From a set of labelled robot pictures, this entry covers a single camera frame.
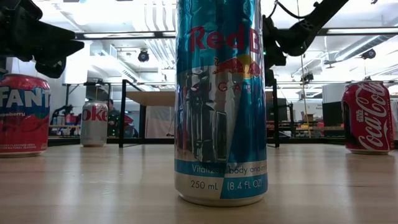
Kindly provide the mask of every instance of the white ceiling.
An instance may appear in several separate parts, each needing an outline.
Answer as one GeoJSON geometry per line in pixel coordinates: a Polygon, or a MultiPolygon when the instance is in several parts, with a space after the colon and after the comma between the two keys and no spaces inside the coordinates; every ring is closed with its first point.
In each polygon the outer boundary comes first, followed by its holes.
{"type": "MultiPolygon", "coordinates": [[[[35,1],[43,10],[44,22],[55,26],[74,30],[77,32],[131,32],[131,31],[155,31],[175,30],[175,2],[176,0],[86,0],[86,3],[63,3],[59,0],[35,1]],[[152,9],[155,8],[157,19],[153,19],[152,9]]],[[[290,11],[297,12],[297,0],[280,0],[290,11]]],[[[298,0],[300,15],[312,11],[314,0],[298,0]]],[[[262,13],[269,15],[274,5],[274,0],[262,0],[262,13]]],[[[344,8],[326,25],[326,27],[385,27],[398,15],[398,0],[378,0],[371,4],[371,0],[350,0],[344,8]]],[[[297,22],[281,8],[277,8],[272,16],[278,28],[288,28],[297,22]]],[[[323,65],[328,54],[339,52],[352,45],[363,36],[333,36],[317,37],[309,50],[303,57],[289,57],[287,66],[274,68],[277,79],[280,82],[300,81],[300,68],[311,62],[309,69],[314,73],[316,81],[347,81],[361,80],[367,75],[375,75],[387,67],[397,65],[396,53],[398,50],[398,38],[374,47],[377,57],[372,60],[352,58],[347,61],[333,64],[333,68],[326,69],[323,65]]],[[[174,73],[170,70],[163,72],[162,69],[173,69],[175,61],[174,40],[101,40],[103,46],[113,45],[118,50],[118,59],[123,61],[130,70],[138,76],[143,74],[143,81],[155,80],[165,81],[164,74],[170,76],[174,73]],[[150,60],[140,63],[137,59],[140,49],[148,49],[150,60]]],[[[375,75],[374,79],[391,80],[398,78],[398,73],[391,70],[388,74],[375,75]]],[[[296,85],[285,85],[284,91],[296,85]]]]}

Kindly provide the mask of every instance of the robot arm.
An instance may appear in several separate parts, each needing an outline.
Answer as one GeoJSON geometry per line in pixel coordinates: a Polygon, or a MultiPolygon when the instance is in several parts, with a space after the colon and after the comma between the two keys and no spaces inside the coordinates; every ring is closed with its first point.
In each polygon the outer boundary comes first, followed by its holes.
{"type": "Polygon", "coordinates": [[[266,55],[265,68],[286,65],[284,53],[290,56],[300,56],[317,36],[319,30],[348,2],[349,0],[323,0],[315,3],[315,9],[301,21],[287,30],[274,27],[271,17],[262,17],[263,42],[266,55]]]}
{"type": "Polygon", "coordinates": [[[59,78],[67,56],[84,47],[75,33],[40,22],[43,12],[32,0],[0,0],[0,55],[36,61],[36,70],[59,78]]]}

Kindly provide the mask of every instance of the soda can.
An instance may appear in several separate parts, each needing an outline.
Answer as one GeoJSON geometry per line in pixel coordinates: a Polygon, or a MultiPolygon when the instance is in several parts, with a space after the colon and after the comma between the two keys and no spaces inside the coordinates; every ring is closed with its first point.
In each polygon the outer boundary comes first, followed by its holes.
{"type": "Polygon", "coordinates": [[[50,87],[19,74],[0,80],[0,157],[38,156],[49,138],[50,87]]]}
{"type": "Polygon", "coordinates": [[[210,206],[267,190],[260,0],[179,0],[175,187],[210,206]]]}
{"type": "Polygon", "coordinates": [[[80,144],[101,147],[108,139],[108,106],[102,101],[87,101],[81,114],[80,144]]]}
{"type": "Polygon", "coordinates": [[[382,82],[348,85],[341,103],[348,150],[357,154],[394,150],[390,94],[382,82]]]}

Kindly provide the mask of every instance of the red can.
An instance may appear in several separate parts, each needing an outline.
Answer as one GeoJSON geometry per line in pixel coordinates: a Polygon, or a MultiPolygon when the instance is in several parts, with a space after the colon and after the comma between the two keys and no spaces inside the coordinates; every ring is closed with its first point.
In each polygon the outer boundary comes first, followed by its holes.
{"type": "Polygon", "coordinates": [[[0,80],[0,157],[37,156],[47,149],[47,81],[9,74],[0,80]]]}
{"type": "Polygon", "coordinates": [[[360,154],[394,150],[390,94],[382,82],[348,85],[341,103],[348,150],[360,154]]]}

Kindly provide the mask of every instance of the wooden table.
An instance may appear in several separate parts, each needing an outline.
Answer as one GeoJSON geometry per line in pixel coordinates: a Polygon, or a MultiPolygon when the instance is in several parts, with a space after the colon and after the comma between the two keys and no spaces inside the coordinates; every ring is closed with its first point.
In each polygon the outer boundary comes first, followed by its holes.
{"type": "Polygon", "coordinates": [[[51,147],[0,160],[0,223],[398,223],[397,156],[331,145],[268,151],[257,204],[211,208],[179,199],[173,145],[51,147]]]}

